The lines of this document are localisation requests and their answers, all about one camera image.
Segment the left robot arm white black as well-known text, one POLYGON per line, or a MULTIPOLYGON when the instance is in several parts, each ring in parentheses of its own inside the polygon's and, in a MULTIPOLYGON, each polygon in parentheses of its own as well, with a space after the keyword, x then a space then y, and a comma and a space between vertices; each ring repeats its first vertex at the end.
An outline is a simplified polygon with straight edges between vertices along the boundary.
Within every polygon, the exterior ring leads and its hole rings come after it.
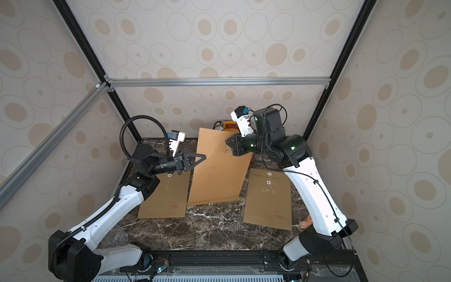
POLYGON ((191 171, 206 156, 193 152, 162 155, 148 144, 140 144, 127 159, 137 171, 119 187, 114 196, 86 220, 48 241, 48 267, 65 282, 91 282, 97 275, 121 267, 150 266, 144 245, 127 244, 111 250, 99 249, 102 239, 131 210, 140 206, 158 187, 158 175, 191 171))

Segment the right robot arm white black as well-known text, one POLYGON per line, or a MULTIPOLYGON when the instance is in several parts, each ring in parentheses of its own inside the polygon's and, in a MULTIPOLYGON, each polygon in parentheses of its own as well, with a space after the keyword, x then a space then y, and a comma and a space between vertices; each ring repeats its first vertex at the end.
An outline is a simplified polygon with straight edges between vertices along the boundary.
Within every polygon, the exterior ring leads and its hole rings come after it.
POLYGON ((231 113, 239 132, 225 141, 234 156, 260 153, 276 162, 297 189, 312 218, 312 225, 280 250, 279 261, 285 269, 308 255, 325 256, 344 244, 358 229, 338 208, 319 175, 312 151, 300 135, 287 136, 280 104, 256 111, 240 106, 231 113))

